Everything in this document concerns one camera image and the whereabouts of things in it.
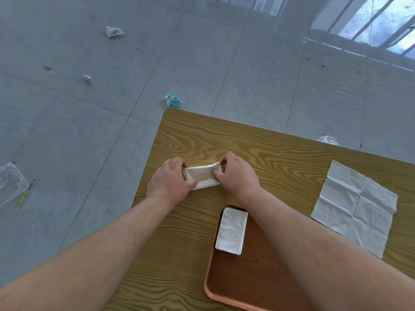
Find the white paper napkin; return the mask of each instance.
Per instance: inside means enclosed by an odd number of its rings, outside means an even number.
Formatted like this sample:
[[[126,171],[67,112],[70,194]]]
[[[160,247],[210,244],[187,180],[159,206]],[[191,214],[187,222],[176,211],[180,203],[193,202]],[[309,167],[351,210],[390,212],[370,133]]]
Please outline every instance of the white paper napkin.
[[[219,184],[219,182],[212,175],[212,171],[217,170],[222,172],[220,162],[217,162],[213,165],[200,166],[200,167],[190,167],[184,169],[184,178],[186,181],[196,179],[198,183],[196,184],[193,190],[203,189],[211,187],[213,185]]]
[[[332,161],[311,217],[382,258],[396,203],[397,194]]]
[[[240,255],[247,219],[247,212],[226,207],[222,213],[215,248]]]

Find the wooden table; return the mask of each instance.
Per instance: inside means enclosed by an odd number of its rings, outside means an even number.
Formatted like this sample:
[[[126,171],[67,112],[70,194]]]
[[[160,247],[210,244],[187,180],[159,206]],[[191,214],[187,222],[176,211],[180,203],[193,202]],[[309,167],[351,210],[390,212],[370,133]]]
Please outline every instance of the wooden table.
[[[309,216],[332,160],[398,194],[383,260],[415,278],[415,165],[177,109],[166,109],[133,205],[169,158],[188,166],[218,162],[227,151],[247,160],[261,186]],[[218,185],[189,193],[130,267],[107,310],[235,310],[210,300],[203,278],[218,216],[239,205]]]

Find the orange tray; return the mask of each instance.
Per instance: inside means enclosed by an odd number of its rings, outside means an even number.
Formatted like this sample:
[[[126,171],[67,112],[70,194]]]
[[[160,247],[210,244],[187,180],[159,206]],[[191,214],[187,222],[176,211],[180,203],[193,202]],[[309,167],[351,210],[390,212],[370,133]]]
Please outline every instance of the orange tray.
[[[244,210],[233,205],[227,207]],[[222,213],[205,275],[208,297],[249,311],[315,310],[271,241],[250,215],[241,255],[215,249]]]

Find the tile floor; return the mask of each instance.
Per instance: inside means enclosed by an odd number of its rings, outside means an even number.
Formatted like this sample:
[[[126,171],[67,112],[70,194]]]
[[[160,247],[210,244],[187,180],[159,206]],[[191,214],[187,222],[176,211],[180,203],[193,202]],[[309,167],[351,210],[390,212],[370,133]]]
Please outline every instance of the tile floor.
[[[130,208],[166,93],[415,163],[414,15],[415,0],[2,0],[0,165],[37,182],[0,209],[0,287]]]

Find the person's left hand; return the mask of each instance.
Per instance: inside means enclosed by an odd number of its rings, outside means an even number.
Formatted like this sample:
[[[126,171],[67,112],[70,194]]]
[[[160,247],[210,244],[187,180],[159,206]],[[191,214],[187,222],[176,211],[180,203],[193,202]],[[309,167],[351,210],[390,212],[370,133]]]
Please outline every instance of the person's left hand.
[[[195,179],[185,181],[182,167],[186,168],[183,158],[175,157],[164,162],[153,174],[147,186],[147,198],[160,199],[161,203],[173,209],[197,183]]]

